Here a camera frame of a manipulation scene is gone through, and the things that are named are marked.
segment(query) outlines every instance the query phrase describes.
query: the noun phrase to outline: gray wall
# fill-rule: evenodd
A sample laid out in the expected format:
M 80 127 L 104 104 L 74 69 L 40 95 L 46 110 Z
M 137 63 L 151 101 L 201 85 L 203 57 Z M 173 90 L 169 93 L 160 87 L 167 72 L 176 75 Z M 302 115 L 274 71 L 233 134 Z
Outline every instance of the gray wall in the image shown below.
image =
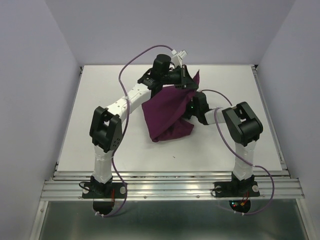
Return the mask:
M 258 67 L 290 172 L 320 236 L 320 1 L 297 0 Z
M 0 238 L 28 239 L 79 80 L 43 0 L 0 1 Z
M 257 64 L 294 0 L 46 2 L 82 65 L 124 64 L 155 44 L 186 49 L 186 63 Z

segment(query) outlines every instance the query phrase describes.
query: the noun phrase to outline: wire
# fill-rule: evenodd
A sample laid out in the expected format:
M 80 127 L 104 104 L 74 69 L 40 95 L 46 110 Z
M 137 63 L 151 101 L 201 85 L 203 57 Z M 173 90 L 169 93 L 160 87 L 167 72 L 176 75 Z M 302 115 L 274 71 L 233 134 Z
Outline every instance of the wire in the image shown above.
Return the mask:
M 273 198 L 274 198 L 274 195 L 275 195 L 275 181 L 274 181 L 274 178 L 272 177 L 271 173 L 263 166 L 260 166 L 260 165 L 253 165 L 251 162 L 248 162 L 247 160 L 245 160 L 243 157 L 241 157 L 239 154 L 237 154 L 231 147 L 230 145 L 227 143 L 225 137 L 223 136 L 222 132 L 221 132 L 221 129 L 219 127 L 219 124 L 218 124 L 218 119 L 217 119 L 217 111 L 218 109 L 220 109 L 220 107 L 217 107 L 215 110 L 214 110 L 214 120 L 215 120 L 215 124 L 216 124 L 216 128 L 218 129 L 218 132 L 222 138 L 222 141 L 224 142 L 224 144 L 226 145 L 226 147 L 240 160 L 242 160 L 243 162 L 245 162 L 246 164 L 248 164 L 249 166 L 252 166 L 252 167 L 255 167 L 255 168 L 260 168 L 260 169 L 263 169 L 267 174 L 268 176 L 270 177 L 271 179 L 271 183 L 272 183 L 272 193 L 271 193 L 271 197 L 269 199 L 269 201 L 267 202 L 267 204 L 262 207 L 261 209 L 257 210 L 257 211 L 253 211 L 253 212 L 248 212 L 248 213 L 241 213 L 239 212 L 239 214 L 242 214 L 242 215 L 255 215 L 255 214 L 258 214 L 260 212 L 262 212 L 263 210 L 265 210 L 272 202 Z
M 246 200 L 244 201 L 243 205 L 245 205 L 248 202 L 248 199 L 249 199 L 249 192 L 247 193 L 247 197 L 246 197 Z
M 123 93 L 126 97 L 128 97 L 128 93 L 127 93 L 127 90 L 125 88 L 125 85 L 123 84 L 123 82 L 121 81 L 121 75 L 123 73 L 123 71 L 134 61 L 136 60 L 137 58 L 139 58 L 140 56 L 142 56 L 143 54 L 145 54 L 146 52 L 149 52 L 151 49 L 155 49 L 155 48 L 159 48 L 159 47 L 163 47 L 163 48 L 167 48 L 167 49 L 170 49 L 171 51 L 173 50 L 173 48 L 167 46 L 167 45 L 154 45 L 154 46 L 151 46 L 149 47 L 148 49 L 144 50 L 143 52 L 141 52 L 140 54 L 138 54 L 137 56 L 135 56 L 133 59 L 131 59 L 126 65 L 124 65 L 124 67 L 121 69 L 121 71 L 119 72 L 119 76 L 118 76 L 118 81 L 121 85 L 121 88 L 123 90 Z M 129 124 L 129 116 L 130 116 L 130 102 L 128 100 L 128 98 L 126 98 L 126 121 L 125 121 L 125 126 L 124 126 L 124 129 L 123 129 L 123 133 L 122 133 L 122 138 L 125 137 L 125 134 L 127 132 L 127 128 L 128 128 L 128 124 Z M 113 169 L 115 171 L 115 173 L 117 174 L 117 176 L 119 177 L 119 179 L 121 180 L 123 186 L 125 187 L 125 197 L 124 197 L 124 200 L 122 202 L 122 204 L 120 205 L 120 207 L 113 213 L 110 213 L 108 215 L 101 215 L 99 214 L 98 212 L 94 211 L 96 215 L 99 215 L 103 218 L 107 218 L 107 217 L 113 217 L 114 215 L 116 215 L 122 208 L 123 206 L 125 205 L 126 201 L 127 201 L 127 196 L 128 196 L 128 189 L 127 189 L 127 184 L 126 182 L 124 181 L 124 179 L 121 177 L 119 171 L 117 170 L 116 168 L 116 165 L 115 165 L 115 161 L 114 161 L 114 156 L 115 156 L 115 153 L 116 153 L 117 150 L 115 150 L 112 154 L 112 157 L 111 157 L 111 163 L 112 163 L 112 166 L 113 166 Z
M 211 90 L 211 89 L 204 89 L 204 90 L 201 90 L 200 92 L 213 92 L 213 93 L 219 94 L 219 95 L 221 95 L 222 97 L 224 97 L 225 100 L 227 100 L 228 103 L 232 106 L 232 103 L 231 103 L 231 101 L 229 100 L 229 98 L 227 98 L 223 93 L 221 93 L 221 92 L 219 92 L 219 91 Z
M 245 194 L 244 194 L 244 196 L 243 196 L 243 198 L 242 198 L 242 200 L 241 200 L 241 203 L 244 201 L 244 199 L 248 199 L 249 198 L 249 191 L 247 191 Z
M 79 182 L 79 187 L 90 192 L 91 190 L 89 188 L 82 186 L 82 184 L 85 184 L 85 183 L 90 183 L 90 182 L 89 181 L 81 181 L 81 182 Z

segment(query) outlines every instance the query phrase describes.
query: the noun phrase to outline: white connector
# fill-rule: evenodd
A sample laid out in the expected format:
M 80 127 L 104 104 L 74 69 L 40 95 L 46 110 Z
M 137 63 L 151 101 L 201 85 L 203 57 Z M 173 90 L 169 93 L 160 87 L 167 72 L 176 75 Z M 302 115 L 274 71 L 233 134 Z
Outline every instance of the white connector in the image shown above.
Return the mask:
M 172 50 L 172 58 L 171 58 L 171 62 L 174 64 L 175 67 L 177 66 L 182 66 L 182 59 L 187 56 L 187 52 L 186 50 L 182 50 L 180 52 L 177 52 L 176 50 Z

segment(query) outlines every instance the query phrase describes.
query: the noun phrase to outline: maroon fabric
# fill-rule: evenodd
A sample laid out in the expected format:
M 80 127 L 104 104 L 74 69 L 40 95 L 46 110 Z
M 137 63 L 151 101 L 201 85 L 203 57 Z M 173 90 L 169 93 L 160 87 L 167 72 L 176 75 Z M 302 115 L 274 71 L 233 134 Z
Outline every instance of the maroon fabric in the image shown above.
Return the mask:
M 199 84 L 199 71 L 193 80 Z M 196 90 L 164 87 L 149 101 L 142 104 L 144 119 L 153 142 L 182 138 L 191 134 L 194 125 L 182 115 Z

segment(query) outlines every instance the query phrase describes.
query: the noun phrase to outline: white platform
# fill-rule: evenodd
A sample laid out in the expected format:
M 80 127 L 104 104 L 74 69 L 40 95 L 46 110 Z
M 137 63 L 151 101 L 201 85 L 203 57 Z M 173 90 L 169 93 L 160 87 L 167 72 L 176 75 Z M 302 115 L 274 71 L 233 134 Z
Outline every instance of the white platform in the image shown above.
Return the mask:
M 123 66 L 104 65 L 84 67 L 67 129 L 58 171 L 93 171 L 94 146 L 89 136 L 93 112 L 106 107 L 124 94 L 118 83 Z M 150 65 L 131 65 L 122 80 L 130 89 Z M 224 93 L 233 103 L 246 101 L 263 124 L 263 133 L 257 142 L 254 164 L 270 171 L 282 170 L 267 117 L 249 65 L 188 65 L 191 76 L 200 70 L 199 89 L 213 89 Z M 210 108 L 228 107 L 220 95 L 206 92 Z M 141 108 L 130 115 L 127 134 L 116 155 L 115 164 L 120 171 L 232 171 L 235 157 L 224 145 L 215 125 L 204 126 L 193 117 L 195 124 L 190 136 L 177 140 L 154 143 L 149 138 Z M 222 132 L 233 146 L 225 124 Z

